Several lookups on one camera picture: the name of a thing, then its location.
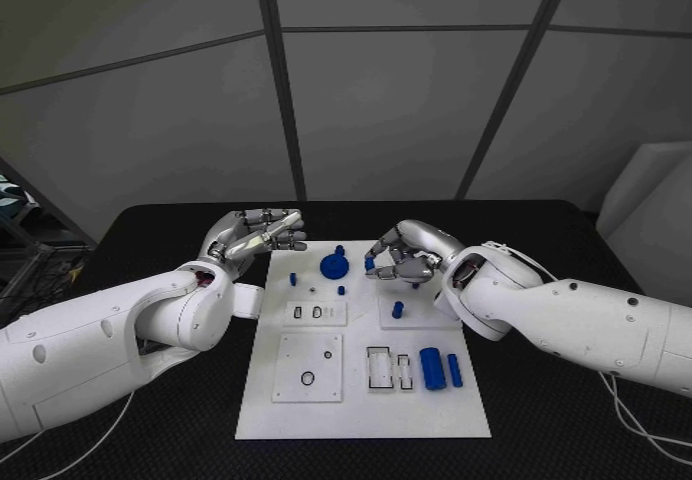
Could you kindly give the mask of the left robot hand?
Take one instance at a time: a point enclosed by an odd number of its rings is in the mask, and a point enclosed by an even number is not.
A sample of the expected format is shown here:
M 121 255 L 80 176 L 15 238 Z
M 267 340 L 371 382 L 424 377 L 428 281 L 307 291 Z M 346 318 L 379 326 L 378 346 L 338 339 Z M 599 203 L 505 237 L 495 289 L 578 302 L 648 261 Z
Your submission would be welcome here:
M 216 265 L 237 279 L 255 256 L 276 250 L 306 251 L 299 209 L 260 208 L 231 211 L 208 230 L 198 260 Z

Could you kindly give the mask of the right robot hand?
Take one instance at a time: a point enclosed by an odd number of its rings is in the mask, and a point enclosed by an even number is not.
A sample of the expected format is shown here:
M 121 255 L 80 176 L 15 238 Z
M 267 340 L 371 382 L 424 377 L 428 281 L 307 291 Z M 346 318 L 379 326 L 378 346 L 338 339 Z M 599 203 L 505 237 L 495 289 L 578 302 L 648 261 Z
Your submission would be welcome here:
M 418 220 L 402 220 L 368 250 L 365 275 L 374 280 L 427 283 L 436 272 L 446 272 L 464 249 L 459 240 Z

